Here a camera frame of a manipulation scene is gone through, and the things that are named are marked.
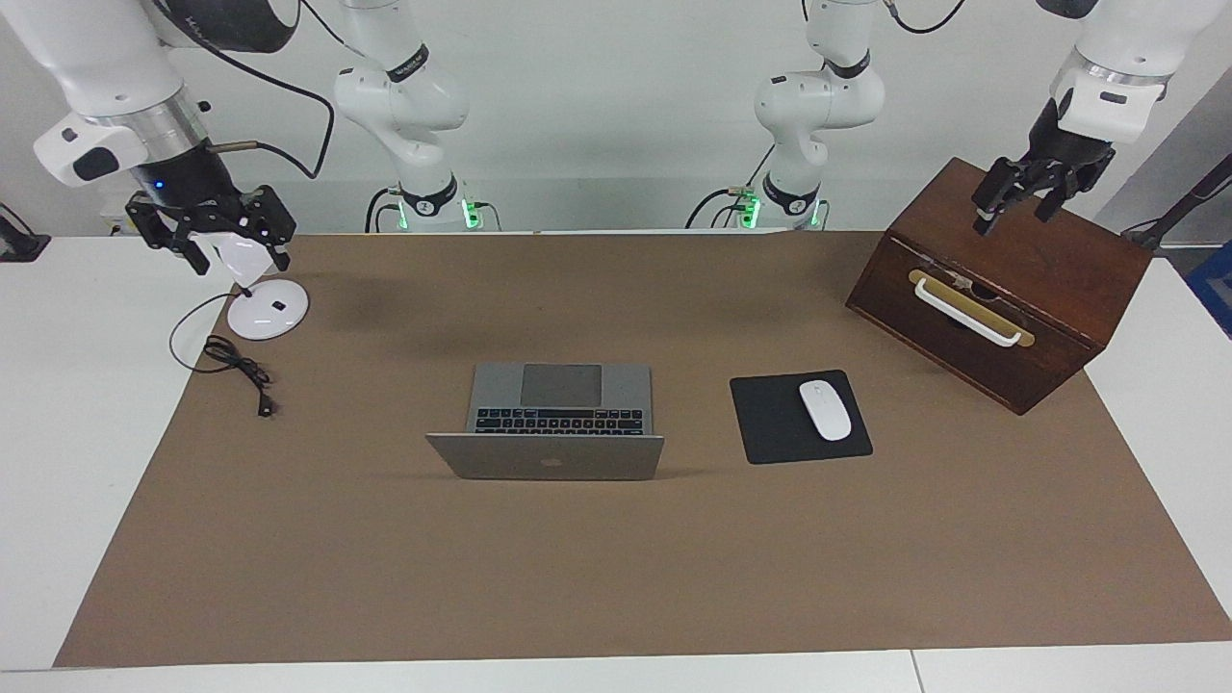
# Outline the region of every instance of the white lamp base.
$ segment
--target white lamp base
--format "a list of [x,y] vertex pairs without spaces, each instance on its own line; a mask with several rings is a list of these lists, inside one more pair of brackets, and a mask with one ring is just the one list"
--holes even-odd
[[271,279],[249,289],[253,296],[240,296],[227,312],[232,332],[253,342],[274,339],[292,329],[308,313],[308,292],[287,279]]

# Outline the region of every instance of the wooden box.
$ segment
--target wooden box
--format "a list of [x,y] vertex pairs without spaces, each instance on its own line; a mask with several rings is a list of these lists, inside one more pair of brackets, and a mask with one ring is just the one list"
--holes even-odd
[[1151,253],[1069,212],[972,228],[984,173],[951,159],[894,221],[848,307],[1015,413],[1108,346]]

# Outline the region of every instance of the laptop keyboard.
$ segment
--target laptop keyboard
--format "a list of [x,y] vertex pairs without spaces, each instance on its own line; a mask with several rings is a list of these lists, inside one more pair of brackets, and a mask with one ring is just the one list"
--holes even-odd
[[642,409],[479,409],[476,433],[646,435]]

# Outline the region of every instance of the drawer handle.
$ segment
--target drawer handle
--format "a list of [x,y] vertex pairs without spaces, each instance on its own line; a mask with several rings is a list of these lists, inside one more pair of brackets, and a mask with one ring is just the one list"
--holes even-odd
[[[946,316],[958,321],[963,327],[1002,348],[1030,346],[1035,337],[971,298],[945,286],[919,270],[912,271],[909,279],[915,284],[915,297],[933,306]],[[1013,333],[1007,337],[1004,333]]]

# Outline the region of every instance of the brown table mat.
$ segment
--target brown table mat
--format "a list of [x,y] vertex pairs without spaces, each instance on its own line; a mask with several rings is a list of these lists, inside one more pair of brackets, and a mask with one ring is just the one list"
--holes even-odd
[[[57,666],[1232,639],[1085,376],[1016,417],[843,307],[876,239],[296,239],[281,413],[192,376]],[[455,478],[484,360],[650,364],[658,478]],[[747,464],[728,380],[825,369],[876,453]]]

